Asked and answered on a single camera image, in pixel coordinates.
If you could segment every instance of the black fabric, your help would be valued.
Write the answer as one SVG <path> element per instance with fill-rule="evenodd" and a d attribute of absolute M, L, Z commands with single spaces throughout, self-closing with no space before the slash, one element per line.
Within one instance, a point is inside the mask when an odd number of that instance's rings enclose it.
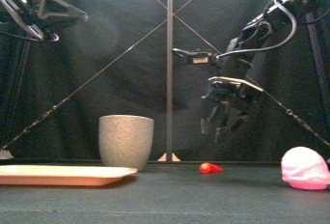
<path fill-rule="evenodd" d="M 165 151 L 165 0 L 64 1 L 85 11 L 89 20 L 57 31 L 57 43 L 32 44 L 18 105 L 12 110 L 14 125 L 8 127 L 10 136 L 110 66 L 18 139 L 10 151 L 16 157 L 98 158 L 98 117 L 130 114 L 156 121 L 150 154 L 156 159 Z M 173 0 L 173 12 L 223 52 L 268 2 Z M 283 28 L 268 44 L 280 42 L 288 30 L 289 26 Z M 208 49 L 196 33 L 173 18 L 173 47 Z M 213 144 L 212 134 L 200 135 L 200 97 L 212 68 L 183 65 L 173 58 L 172 149 L 181 160 L 279 160 L 295 146 L 311 147 L 330 155 L 328 148 L 268 98 L 259 101 L 252 113 L 255 119 L 223 143 Z M 248 75 L 327 138 L 305 27 L 299 27 L 293 40 L 280 50 L 256 55 Z"/>

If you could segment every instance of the vertical pole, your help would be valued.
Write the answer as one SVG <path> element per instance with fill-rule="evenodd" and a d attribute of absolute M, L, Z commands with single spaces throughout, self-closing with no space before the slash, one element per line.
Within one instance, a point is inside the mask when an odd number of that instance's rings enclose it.
<path fill-rule="evenodd" d="M 172 154 L 172 0 L 167 0 L 165 162 Z"/>
<path fill-rule="evenodd" d="M 312 14 L 305 14 L 305 22 L 313 20 Z M 323 102 L 323 111 L 324 111 L 324 121 L 327 132 L 330 133 L 330 86 L 327 84 L 327 75 L 324 71 L 323 61 L 325 60 L 321 57 L 320 45 L 319 45 L 319 36 L 316 33 L 316 25 L 311 24 L 307 27 L 308 34 L 309 34 L 309 42 L 311 42 L 311 53 L 313 59 L 313 66 L 315 66 L 315 74 L 320 92 L 320 98 Z"/>

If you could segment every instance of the cable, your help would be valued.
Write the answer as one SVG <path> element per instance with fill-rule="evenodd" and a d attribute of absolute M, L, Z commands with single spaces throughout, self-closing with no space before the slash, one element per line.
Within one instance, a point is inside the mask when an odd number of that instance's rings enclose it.
<path fill-rule="evenodd" d="M 2 32 L 2 31 L 0 31 L 0 35 L 8 36 L 10 38 L 14 38 L 17 40 L 26 41 L 26 42 L 57 42 L 58 41 L 58 36 L 56 34 L 53 34 L 54 38 L 52 40 L 49 40 L 49 41 L 38 41 L 36 39 L 32 39 L 32 38 L 28 38 L 28 37 L 22 37 L 22 36 L 18 36 L 18 35 L 13 35 L 13 34 L 9 34 L 6 32 Z"/>
<path fill-rule="evenodd" d="M 327 11 L 324 12 L 324 14 L 317 17 L 316 19 L 308 21 L 308 22 L 301 22 L 299 23 L 299 25 L 311 25 L 311 24 L 315 24 L 324 16 L 327 16 L 330 14 L 330 8 L 327 9 Z"/>
<path fill-rule="evenodd" d="M 259 48 L 259 49 L 244 49 L 244 50 L 235 50 L 235 51 L 229 51 L 227 53 L 223 53 L 217 56 L 217 58 L 223 58 L 235 54 L 240 54 L 240 53 L 249 53 L 249 52 L 263 52 L 263 51 L 268 51 L 268 50 L 273 50 L 280 48 L 281 46 L 284 46 L 288 41 L 292 39 L 295 32 L 296 32 L 296 19 L 292 15 L 292 13 L 289 13 L 289 11 L 279 4 L 279 2 L 276 0 L 273 0 L 275 5 L 277 6 L 277 8 L 284 12 L 284 14 L 287 15 L 287 17 L 289 18 L 291 24 L 292 24 L 292 28 L 291 28 L 291 32 L 288 34 L 288 36 L 285 37 L 285 39 L 277 43 L 273 46 L 265 47 L 265 48 Z"/>

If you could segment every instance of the metal rod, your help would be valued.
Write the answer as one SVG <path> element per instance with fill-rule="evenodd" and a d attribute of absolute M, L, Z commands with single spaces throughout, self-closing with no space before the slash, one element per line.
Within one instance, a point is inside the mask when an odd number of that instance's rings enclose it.
<path fill-rule="evenodd" d="M 172 154 L 172 0 L 167 0 L 165 161 Z"/>

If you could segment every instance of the wooden tray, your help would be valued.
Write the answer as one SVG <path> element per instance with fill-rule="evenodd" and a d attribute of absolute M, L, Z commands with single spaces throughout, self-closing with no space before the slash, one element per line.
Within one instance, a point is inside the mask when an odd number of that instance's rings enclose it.
<path fill-rule="evenodd" d="M 100 186 L 136 173 L 126 167 L 5 165 L 0 184 Z"/>

